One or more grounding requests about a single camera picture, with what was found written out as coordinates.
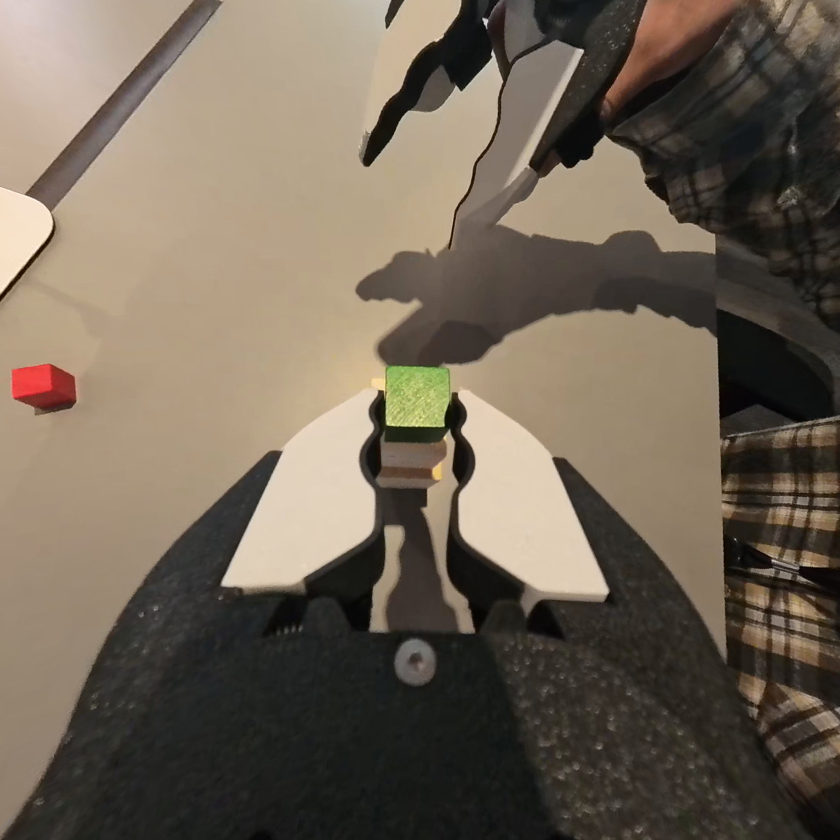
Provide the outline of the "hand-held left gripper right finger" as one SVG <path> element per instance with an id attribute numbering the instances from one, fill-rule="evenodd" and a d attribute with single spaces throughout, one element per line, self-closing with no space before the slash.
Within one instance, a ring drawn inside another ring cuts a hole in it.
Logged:
<path id="1" fill-rule="evenodd" d="M 549 450 L 473 392 L 452 409 L 452 585 L 474 607 L 603 603 L 608 584 Z"/>

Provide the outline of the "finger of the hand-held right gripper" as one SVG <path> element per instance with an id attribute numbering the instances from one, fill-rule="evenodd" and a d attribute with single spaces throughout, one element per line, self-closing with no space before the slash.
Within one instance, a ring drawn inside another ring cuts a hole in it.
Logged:
<path id="1" fill-rule="evenodd" d="M 498 223 L 529 197 L 539 180 L 540 165 L 532 158 L 583 54 L 582 48 L 551 39 L 513 60 L 500 90 L 495 129 L 456 207 L 449 249 Z"/>
<path id="2" fill-rule="evenodd" d="M 423 47 L 385 43 L 376 57 L 364 106 L 362 165 L 373 164 L 409 112 L 435 111 L 454 90 L 438 41 Z"/>

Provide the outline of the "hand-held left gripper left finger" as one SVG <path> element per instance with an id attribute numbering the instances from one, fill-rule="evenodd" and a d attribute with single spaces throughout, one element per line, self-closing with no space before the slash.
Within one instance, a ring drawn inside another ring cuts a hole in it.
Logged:
<path id="1" fill-rule="evenodd" d="M 367 455 L 379 436 L 373 387 L 283 448 L 221 580 L 245 594 L 358 599 L 382 576 L 382 504 Z"/>

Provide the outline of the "natural wooden cube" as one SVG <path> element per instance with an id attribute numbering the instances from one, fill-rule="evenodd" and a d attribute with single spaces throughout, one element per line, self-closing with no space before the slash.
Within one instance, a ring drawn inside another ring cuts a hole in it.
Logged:
<path id="1" fill-rule="evenodd" d="M 384 376 L 371 379 L 371 386 L 384 394 Z M 431 468 L 438 465 L 445 457 L 446 437 L 435 444 L 394 444 L 384 441 L 383 434 L 384 432 L 381 436 L 382 466 Z"/>
<path id="2" fill-rule="evenodd" d="M 443 477 L 443 464 L 434 467 L 383 466 L 376 477 L 379 487 L 395 490 L 427 490 Z"/>

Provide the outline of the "green wooden cube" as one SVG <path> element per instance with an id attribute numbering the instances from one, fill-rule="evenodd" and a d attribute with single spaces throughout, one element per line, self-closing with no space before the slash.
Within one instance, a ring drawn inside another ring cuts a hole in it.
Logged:
<path id="1" fill-rule="evenodd" d="M 384 441 L 430 445 L 443 440 L 448 431 L 451 394 L 446 367 L 386 366 Z"/>

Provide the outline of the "red wooden cube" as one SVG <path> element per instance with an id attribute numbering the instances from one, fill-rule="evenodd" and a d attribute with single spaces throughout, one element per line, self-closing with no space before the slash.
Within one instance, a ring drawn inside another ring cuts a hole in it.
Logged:
<path id="1" fill-rule="evenodd" d="M 76 378 L 53 364 L 20 367 L 10 375 L 13 400 L 36 410 L 51 411 L 77 401 Z"/>

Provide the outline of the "person's plaid sleeved right forearm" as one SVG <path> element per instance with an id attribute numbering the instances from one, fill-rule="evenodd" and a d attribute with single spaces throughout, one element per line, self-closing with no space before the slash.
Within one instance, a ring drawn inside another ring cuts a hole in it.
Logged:
<path id="1" fill-rule="evenodd" d="M 838 331 L 838 2 L 736 2 L 706 54 L 615 110 L 673 217 L 760 259 Z"/>

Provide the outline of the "person's right hand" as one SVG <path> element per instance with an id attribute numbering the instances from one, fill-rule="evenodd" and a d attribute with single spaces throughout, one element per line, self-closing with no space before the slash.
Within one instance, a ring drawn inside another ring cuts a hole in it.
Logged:
<path id="1" fill-rule="evenodd" d="M 740 1 L 648 1 L 633 45 L 600 107 L 602 125 L 648 88 L 703 57 L 738 12 Z"/>

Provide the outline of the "dark seat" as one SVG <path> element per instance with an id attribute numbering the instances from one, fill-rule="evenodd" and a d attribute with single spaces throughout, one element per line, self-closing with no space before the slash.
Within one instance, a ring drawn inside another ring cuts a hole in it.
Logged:
<path id="1" fill-rule="evenodd" d="M 717 344 L 722 422 L 754 408 L 794 423 L 837 414 L 835 375 L 815 352 L 724 309 Z"/>

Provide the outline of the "white desk mat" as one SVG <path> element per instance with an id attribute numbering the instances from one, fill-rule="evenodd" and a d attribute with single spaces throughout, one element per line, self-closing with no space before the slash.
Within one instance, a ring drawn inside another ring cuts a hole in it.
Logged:
<path id="1" fill-rule="evenodd" d="M 1 188 L 1 298 L 12 290 L 55 233 L 55 220 L 39 200 Z"/>

